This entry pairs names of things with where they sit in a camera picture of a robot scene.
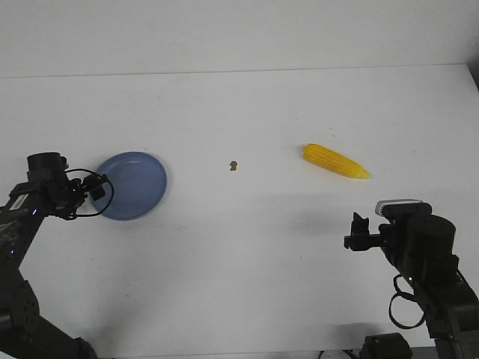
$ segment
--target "white tabletop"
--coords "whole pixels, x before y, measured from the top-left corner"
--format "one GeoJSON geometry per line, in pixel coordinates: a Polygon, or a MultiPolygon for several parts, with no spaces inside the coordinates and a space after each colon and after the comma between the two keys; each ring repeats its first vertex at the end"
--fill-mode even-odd
{"type": "MultiPolygon", "coordinates": [[[[167,169],[148,215],[48,218],[22,265],[43,316],[102,357],[343,349],[399,331],[395,270],[377,249],[343,248],[354,211],[376,231],[381,199],[416,197],[453,221],[479,289],[479,101],[466,66],[2,79],[0,109],[4,201],[33,153],[95,169],[139,150],[167,169]],[[373,178],[304,161],[309,142],[373,178]]],[[[402,333],[433,344],[425,327],[402,333]]]]}

